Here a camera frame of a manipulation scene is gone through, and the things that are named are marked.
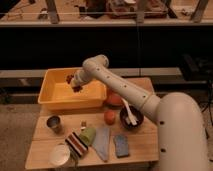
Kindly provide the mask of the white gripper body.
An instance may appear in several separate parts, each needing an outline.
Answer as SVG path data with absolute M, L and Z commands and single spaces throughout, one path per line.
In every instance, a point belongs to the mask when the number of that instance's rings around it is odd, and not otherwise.
M 79 87 L 88 84 L 91 81 L 91 76 L 83 69 L 77 70 L 71 79 L 71 87 Z

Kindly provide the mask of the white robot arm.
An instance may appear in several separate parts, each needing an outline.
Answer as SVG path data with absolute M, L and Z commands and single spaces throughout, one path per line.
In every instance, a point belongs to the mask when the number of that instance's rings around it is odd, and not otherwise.
M 197 102 L 180 92 L 160 98 L 112 73 L 108 65 L 105 55 L 87 58 L 71 78 L 71 87 L 76 90 L 95 78 L 155 123 L 159 171 L 210 171 L 204 121 Z

